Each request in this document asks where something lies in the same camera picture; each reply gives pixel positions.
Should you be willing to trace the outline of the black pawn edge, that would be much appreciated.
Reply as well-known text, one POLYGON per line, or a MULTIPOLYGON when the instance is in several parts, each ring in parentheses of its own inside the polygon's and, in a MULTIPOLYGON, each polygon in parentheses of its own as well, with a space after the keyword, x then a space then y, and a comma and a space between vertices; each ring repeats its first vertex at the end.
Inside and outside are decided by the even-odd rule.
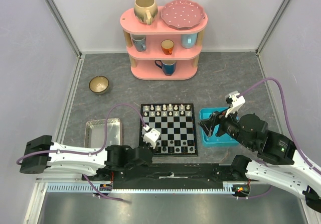
POLYGON ((193 140, 189 140, 188 143, 189 143, 189 145, 192 146, 194 144, 194 141, 193 140))

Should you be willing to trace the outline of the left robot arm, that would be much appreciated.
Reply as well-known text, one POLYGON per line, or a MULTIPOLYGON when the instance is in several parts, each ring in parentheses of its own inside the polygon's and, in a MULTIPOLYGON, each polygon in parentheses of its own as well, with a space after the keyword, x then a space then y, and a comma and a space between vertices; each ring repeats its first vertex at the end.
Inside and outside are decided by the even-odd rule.
POLYGON ((17 164, 24 174, 71 172, 106 180, 110 171, 121 172, 135 166, 149 166, 159 139, 160 134, 148 132, 143 135, 143 145, 137 148, 110 145, 96 150, 63 145, 53 142, 51 136, 43 135, 27 142, 25 153, 17 160, 17 164))

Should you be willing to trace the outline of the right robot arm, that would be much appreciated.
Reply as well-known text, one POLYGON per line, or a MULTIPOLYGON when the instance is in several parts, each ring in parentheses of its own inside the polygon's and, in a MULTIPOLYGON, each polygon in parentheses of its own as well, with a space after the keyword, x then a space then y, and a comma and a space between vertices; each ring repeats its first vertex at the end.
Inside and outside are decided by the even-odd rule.
POLYGON ((256 114, 225 115, 213 112, 199 126, 210 137, 227 134, 246 149, 255 152, 261 162, 236 155, 230 166, 234 180, 258 180, 283 189, 300 199, 308 207, 320 212, 320 175, 300 155, 294 142, 287 136, 270 131, 267 122, 256 114))

